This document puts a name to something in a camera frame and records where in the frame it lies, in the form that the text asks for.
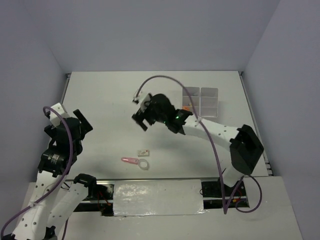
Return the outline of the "pink highlighter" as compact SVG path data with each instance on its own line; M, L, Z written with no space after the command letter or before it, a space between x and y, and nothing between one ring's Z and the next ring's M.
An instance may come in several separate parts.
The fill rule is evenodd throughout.
M139 164L139 159L138 158L133 158L133 157L122 157L121 161L124 163L129 163L133 165L138 165Z

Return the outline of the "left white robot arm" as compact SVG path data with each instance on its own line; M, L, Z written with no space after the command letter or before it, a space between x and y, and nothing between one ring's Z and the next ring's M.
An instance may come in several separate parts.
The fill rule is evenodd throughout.
M61 103L45 106L43 112L50 120L44 132L51 140L40 157L28 206L4 224L7 227L13 220L21 218L12 233L5 234L1 230L2 240L55 240L59 232L66 229L68 219L79 203L95 198L98 193L97 179L80 173L63 198L55 202L71 166L83 151L83 139L93 127L78 109L71 117Z

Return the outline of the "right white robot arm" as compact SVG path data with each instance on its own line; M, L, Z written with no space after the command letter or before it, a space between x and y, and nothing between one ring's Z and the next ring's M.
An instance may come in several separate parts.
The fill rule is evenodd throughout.
M164 94L139 94L132 100L139 106L132 119L144 130L155 123L164 124L174 134L198 137L213 142L230 153L230 163L222 170L223 180L217 184L218 192L230 195L235 185L244 176L253 173L264 147L253 128L244 124L232 127L216 123L175 108Z

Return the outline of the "white eraser red label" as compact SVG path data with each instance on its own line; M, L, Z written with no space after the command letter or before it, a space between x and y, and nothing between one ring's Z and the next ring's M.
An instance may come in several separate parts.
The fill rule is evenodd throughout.
M148 149L139 149L137 151L138 157L148 157L150 155L150 151Z

